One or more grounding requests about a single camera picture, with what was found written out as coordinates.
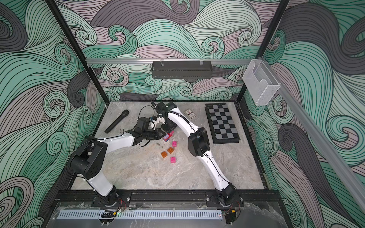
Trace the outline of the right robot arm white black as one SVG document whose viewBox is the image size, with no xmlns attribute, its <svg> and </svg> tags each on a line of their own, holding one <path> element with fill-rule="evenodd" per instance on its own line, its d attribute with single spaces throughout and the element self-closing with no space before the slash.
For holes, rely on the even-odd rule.
<svg viewBox="0 0 365 228">
<path fill-rule="evenodd" d="M 156 104 L 152 101 L 151 105 L 157 113 L 156 123 L 162 123 L 161 128 L 166 133 L 169 134 L 176 128 L 183 131 L 188 138 L 187 148 L 189 152 L 201 161 L 211 177 L 220 204 L 224 207 L 231 206 L 238 192 L 215 161 L 206 129 L 198 127 L 188 120 L 173 102 Z"/>
</svg>

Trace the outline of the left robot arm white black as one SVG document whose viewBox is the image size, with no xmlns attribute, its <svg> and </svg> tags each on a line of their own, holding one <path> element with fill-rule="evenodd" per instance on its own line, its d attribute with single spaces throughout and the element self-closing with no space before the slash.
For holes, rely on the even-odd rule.
<svg viewBox="0 0 365 228">
<path fill-rule="evenodd" d="M 117 200 L 117 193 L 115 186 L 102 172 L 105 156 L 121 148 L 138 145 L 143 140 L 160 140 L 165 136 L 166 133 L 157 128 L 128 130 L 122 135 L 109 138 L 88 137 L 71 154 L 67 166 L 80 174 L 107 205 L 111 205 Z"/>
</svg>

